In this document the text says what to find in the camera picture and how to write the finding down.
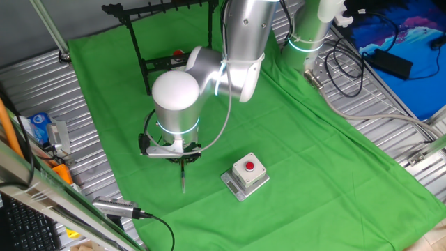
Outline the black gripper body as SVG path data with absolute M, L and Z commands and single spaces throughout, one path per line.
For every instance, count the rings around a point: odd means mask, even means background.
M 188 147 L 186 147 L 184 149 L 185 152 L 190 152 L 190 151 L 198 151 L 201 149 L 201 145 L 197 144 L 197 143 L 190 143 Z M 189 164 L 192 162 L 195 162 L 196 160 L 198 160 L 201 157 L 200 153 L 195 153 L 192 155 L 183 155 L 181 158 L 169 158 L 167 159 L 167 161 L 174 163 L 174 164 Z

